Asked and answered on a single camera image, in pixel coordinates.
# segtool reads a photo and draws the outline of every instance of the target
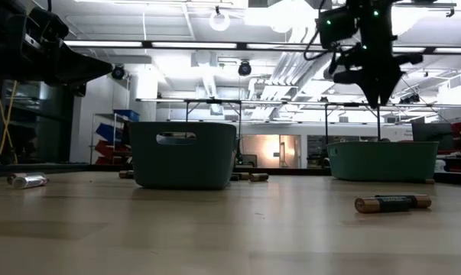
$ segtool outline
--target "ceiling pipe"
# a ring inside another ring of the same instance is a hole
[[[279,76],[279,73],[283,70],[285,63],[287,62],[289,56],[291,53],[282,53],[281,57],[278,61],[278,64],[276,68],[274,68],[273,73],[271,74],[271,77],[269,78],[269,83],[273,85],[277,85],[277,77]]]
[[[307,34],[305,35],[301,43],[308,43],[308,41],[312,39],[312,36],[314,34],[315,26],[308,27]],[[289,80],[291,85],[295,85],[307,73],[307,71],[312,67],[314,63],[315,62],[308,62],[305,59],[301,58],[299,64],[297,65],[297,72],[295,73],[295,76]]]
[[[307,29],[303,27],[294,27],[293,32],[290,38],[290,42],[292,43],[300,43],[303,38],[307,35]],[[284,70],[281,72],[280,76],[278,77],[278,83],[280,85],[289,85],[286,81],[293,72],[295,71],[296,65],[299,62],[299,59],[302,57],[300,53],[292,53],[290,58],[287,61],[287,65]]]
[[[258,79],[253,78],[248,81],[248,98],[247,100],[252,100],[252,96],[255,94],[255,84],[258,82]]]

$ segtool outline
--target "wall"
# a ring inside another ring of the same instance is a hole
[[[75,98],[73,107],[72,138],[70,142],[70,161],[89,162],[91,133],[94,114],[109,114],[116,108],[127,108],[130,95],[126,89],[126,81],[116,81],[111,76],[103,76],[87,83],[86,97]],[[101,118],[96,119],[95,127],[99,122],[109,123]],[[94,144],[100,137],[94,135]],[[99,155],[93,154],[93,162]]]
[[[132,76],[129,85],[130,98],[129,108],[140,114],[140,121],[155,121],[155,102],[137,102],[137,90],[139,86],[138,76]]]

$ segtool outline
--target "wooden floor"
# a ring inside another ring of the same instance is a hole
[[[362,215],[356,196],[428,194]],[[272,176],[219,192],[139,189],[116,173],[0,179],[0,274],[461,274],[461,186]]]

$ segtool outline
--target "ceiling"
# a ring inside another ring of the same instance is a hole
[[[21,0],[25,6],[32,7],[31,0]],[[289,2],[302,2],[303,0],[286,0]],[[35,0],[35,3],[46,7],[47,0]],[[235,8],[226,8],[220,4],[222,13],[229,15],[229,27],[224,31],[215,31],[209,24],[209,17],[214,8],[196,7],[195,5],[117,5],[112,3],[77,2],[75,0],[53,0],[53,12],[57,13],[64,22],[69,25],[71,35],[69,39],[91,40],[195,40],[195,41],[245,41],[245,42],[288,42],[293,40],[295,29],[285,33],[277,32],[276,26],[251,26],[245,24],[245,16],[250,12],[246,7],[247,0],[234,2]],[[279,13],[269,19],[269,24],[275,22],[300,22],[297,18],[306,18],[311,21],[309,30],[301,34],[301,38],[295,42],[306,42],[307,35],[314,31],[313,17],[317,11],[310,6],[287,10],[280,7]],[[451,18],[446,17],[446,9],[422,10],[419,20],[411,22],[411,27],[399,36],[397,44],[400,45],[449,45],[461,46],[461,8]],[[394,26],[405,28],[405,21],[411,21],[414,15],[401,14],[403,19],[394,17]],[[86,54],[104,58],[107,60],[120,60],[119,57],[127,56],[150,56],[161,73],[165,76],[168,85],[160,85],[163,92],[192,92],[196,87],[203,86],[202,76],[196,68],[191,68],[192,50],[84,50]],[[289,67],[298,66],[303,61],[298,54],[272,52],[238,52],[238,51],[214,51],[217,57],[225,62],[218,63],[214,72],[214,80],[217,87],[243,87],[248,88],[253,78],[272,77],[283,60],[288,60]],[[241,77],[237,73],[240,60],[250,60],[253,74]],[[435,99],[438,86],[445,83],[449,78],[461,75],[461,56],[426,56],[424,62],[416,66],[403,67],[407,74],[404,81],[398,83],[395,90],[399,96],[404,94],[409,86],[418,86],[419,92],[424,97]],[[310,90],[318,90],[312,95],[292,95],[293,100],[316,100],[320,96],[329,96],[330,101],[360,101],[362,91],[357,86],[323,85],[323,77],[319,68],[314,63],[309,63],[301,70],[300,81],[293,82],[294,86],[301,87],[304,79],[309,83]],[[299,69],[290,69],[289,74]]]

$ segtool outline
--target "cylindrical battery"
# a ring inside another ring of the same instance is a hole
[[[48,183],[48,179],[44,176],[17,176],[12,182],[15,189],[27,189],[36,186],[43,186]]]
[[[240,180],[248,180],[248,178],[250,177],[249,173],[236,173],[239,175],[240,177]]]
[[[269,179],[269,175],[266,173],[260,173],[260,174],[250,174],[248,180],[252,182],[262,182],[266,181]]]
[[[15,178],[19,177],[19,176],[42,176],[44,178],[47,178],[45,173],[42,173],[42,172],[36,172],[36,173],[13,173],[13,174],[8,176],[8,183],[12,184],[13,180]]]
[[[376,195],[375,198],[382,197],[401,197],[411,201],[411,208],[413,209],[426,209],[432,205],[432,201],[428,195]]]
[[[358,198],[354,202],[360,213],[405,212],[411,207],[411,201],[401,197]]]
[[[120,177],[120,179],[133,179],[133,178],[135,178],[135,176],[133,174],[133,171],[131,171],[131,170],[129,170],[129,171],[120,171],[118,176]]]

